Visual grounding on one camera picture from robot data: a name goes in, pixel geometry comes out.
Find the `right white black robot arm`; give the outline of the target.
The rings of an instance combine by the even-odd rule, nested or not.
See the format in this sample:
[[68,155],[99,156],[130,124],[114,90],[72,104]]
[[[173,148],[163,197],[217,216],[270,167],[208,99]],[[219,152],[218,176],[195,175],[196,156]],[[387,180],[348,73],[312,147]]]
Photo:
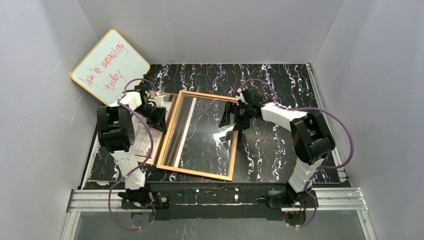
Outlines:
[[256,88],[239,89],[236,101],[227,101],[219,127],[233,124],[233,130],[250,128],[251,119],[271,122],[290,131],[297,156],[288,191],[294,194],[311,187],[313,175],[335,148],[335,140],[321,112],[290,110],[277,102],[265,99]]

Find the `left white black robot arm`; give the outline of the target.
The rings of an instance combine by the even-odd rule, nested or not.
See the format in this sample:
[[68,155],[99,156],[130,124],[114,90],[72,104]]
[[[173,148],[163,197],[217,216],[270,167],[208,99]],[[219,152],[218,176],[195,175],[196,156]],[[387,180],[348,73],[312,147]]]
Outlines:
[[137,87],[124,92],[114,103],[97,109],[99,145],[117,161],[127,190],[140,190],[146,185],[146,176],[141,170],[145,162],[139,163],[134,151],[136,131],[133,117],[138,118],[148,134],[150,145],[146,159],[149,160],[155,145],[151,128],[163,133],[167,131],[164,98],[165,95],[158,91],[148,94]]

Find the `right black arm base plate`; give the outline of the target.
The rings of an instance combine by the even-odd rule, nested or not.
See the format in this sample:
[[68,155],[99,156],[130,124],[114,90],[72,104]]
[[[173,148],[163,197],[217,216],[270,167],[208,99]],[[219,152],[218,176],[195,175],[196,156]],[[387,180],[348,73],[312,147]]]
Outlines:
[[280,208],[300,208],[301,205],[307,204],[307,207],[314,207],[314,199],[316,192],[311,190],[309,194],[306,191],[291,192],[287,190],[270,190],[267,192],[265,199],[267,205],[272,209]]

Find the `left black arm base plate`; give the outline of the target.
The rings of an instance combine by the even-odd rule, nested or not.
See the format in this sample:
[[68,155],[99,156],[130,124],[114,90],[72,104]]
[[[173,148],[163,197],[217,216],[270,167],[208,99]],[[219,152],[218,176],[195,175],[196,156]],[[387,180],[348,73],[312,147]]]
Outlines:
[[117,194],[122,198],[122,209],[168,209],[171,195],[165,191],[121,191]]

